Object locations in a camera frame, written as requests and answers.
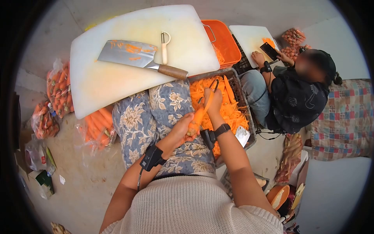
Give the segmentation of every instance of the plastic bottle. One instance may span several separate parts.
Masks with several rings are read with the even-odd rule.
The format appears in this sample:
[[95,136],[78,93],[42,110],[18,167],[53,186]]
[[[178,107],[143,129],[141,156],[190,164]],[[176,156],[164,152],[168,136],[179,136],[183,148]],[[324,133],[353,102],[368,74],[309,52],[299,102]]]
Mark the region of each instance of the plastic bottle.
[[48,103],[49,113],[51,113],[52,117],[56,116],[56,111],[53,110],[52,103]]

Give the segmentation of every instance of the knee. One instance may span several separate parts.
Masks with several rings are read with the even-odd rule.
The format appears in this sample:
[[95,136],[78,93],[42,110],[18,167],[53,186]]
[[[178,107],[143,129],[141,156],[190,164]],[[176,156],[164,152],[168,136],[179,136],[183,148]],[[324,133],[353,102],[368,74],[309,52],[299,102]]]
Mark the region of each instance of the knee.
[[264,77],[257,70],[247,71],[240,80],[243,90],[250,92],[253,87],[266,86]]

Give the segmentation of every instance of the black cap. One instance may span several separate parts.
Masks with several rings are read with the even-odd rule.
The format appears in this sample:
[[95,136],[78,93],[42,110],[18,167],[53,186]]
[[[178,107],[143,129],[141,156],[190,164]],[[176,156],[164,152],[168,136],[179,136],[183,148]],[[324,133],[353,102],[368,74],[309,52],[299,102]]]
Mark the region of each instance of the black cap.
[[327,57],[327,66],[326,69],[324,69],[324,71],[327,73],[327,76],[329,76],[331,80],[334,80],[336,76],[336,66],[333,59],[331,58],[331,55],[323,50],[319,49],[319,51],[324,53]]
[[305,56],[313,61],[320,69],[326,72],[331,81],[335,79],[336,67],[331,56],[320,49],[308,49],[303,52]]

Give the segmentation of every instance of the ponytail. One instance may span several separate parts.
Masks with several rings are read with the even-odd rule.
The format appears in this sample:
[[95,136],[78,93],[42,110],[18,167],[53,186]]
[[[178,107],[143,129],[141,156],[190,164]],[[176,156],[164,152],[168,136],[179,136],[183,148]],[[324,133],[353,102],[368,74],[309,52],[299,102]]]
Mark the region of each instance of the ponytail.
[[334,78],[334,84],[341,85],[343,84],[343,79],[339,76],[339,73],[336,72],[335,78]]

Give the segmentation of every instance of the orange plastic basket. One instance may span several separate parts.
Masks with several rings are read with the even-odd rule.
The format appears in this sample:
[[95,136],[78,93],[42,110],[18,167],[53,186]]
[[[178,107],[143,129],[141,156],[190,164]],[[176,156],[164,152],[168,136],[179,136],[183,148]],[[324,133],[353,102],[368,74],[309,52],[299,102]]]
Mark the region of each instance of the orange plastic basket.
[[[212,29],[216,38],[216,41],[213,42],[213,44],[225,59],[225,62],[221,64],[220,69],[232,67],[234,64],[239,62],[242,55],[227,26],[223,22],[215,19],[202,20],[201,22],[210,26]],[[213,41],[214,36],[212,31],[208,27],[204,28],[209,39]]]

